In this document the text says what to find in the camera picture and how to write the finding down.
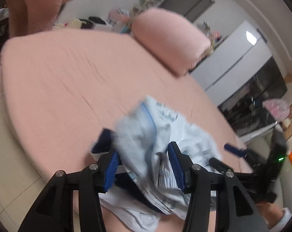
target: mattress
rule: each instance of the mattress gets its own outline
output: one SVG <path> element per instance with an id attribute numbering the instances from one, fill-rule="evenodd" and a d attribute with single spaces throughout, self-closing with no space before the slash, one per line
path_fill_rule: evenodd
<path id="1" fill-rule="evenodd" d="M 223 161 L 240 171 L 239 160 L 223 151 L 239 140 L 201 87 L 189 75 L 171 75 L 128 35 L 65 29 L 12 38 L 1 54 L 0 90 L 14 133 L 45 181 L 93 163 L 89 149 L 102 128 L 113 129 L 146 95 L 212 135 Z"/>

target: human hand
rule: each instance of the human hand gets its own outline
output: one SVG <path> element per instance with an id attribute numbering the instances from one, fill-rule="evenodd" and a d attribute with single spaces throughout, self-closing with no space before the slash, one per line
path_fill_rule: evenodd
<path id="1" fill-rule="evenodd" d="M 261 201 L 256 206 L 261 215 L 269 222 L 269 228 L 274 227 L 284 215 L 283 210 L 274 203 Z"/>

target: white sleeve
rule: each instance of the white sleeve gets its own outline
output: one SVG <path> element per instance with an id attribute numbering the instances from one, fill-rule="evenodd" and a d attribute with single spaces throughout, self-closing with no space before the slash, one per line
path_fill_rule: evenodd
<path id="1" fill-rule="evenodd" d="M 287 224 L 287 222 L 290 220 L 292 214 L 290 213 L 290 210 L 288 208 L 283 209 L 284 215 L 281 218 L 281 220 L 269 231 L 270 232 L 280 232 L 284 226 Z"/>

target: clothes pile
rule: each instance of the clothes pile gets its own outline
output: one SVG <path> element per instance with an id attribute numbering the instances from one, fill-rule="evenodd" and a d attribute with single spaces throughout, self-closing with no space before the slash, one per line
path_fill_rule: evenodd
<path id="1" fill-rule="evenodd" d="M 91 149 L 96 160 L 111 146 L 119 153 L 115 183 L 99 195 L 100 202 L 135 232 L 155 231 L 162 214 L 186 218 L 190 194 L 177 187 L 167 153 L 171 141 L 193 163 L 215 172 L 208 161 L 221 155 L 212 137 L 149 96 L 120 120 L 115 132 L 104 129 Z M 215 205 L 212 191 L 211 210 Z"/>

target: white rug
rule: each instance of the white rug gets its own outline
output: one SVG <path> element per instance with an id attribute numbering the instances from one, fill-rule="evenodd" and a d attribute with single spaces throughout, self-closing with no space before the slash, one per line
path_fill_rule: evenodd
<path id="1" fill-rule="evenodd" d="M 286 83 L 287 92 L 283 95 L 282 99 L 289 105 L 292 105 L 292 82 Z"/>

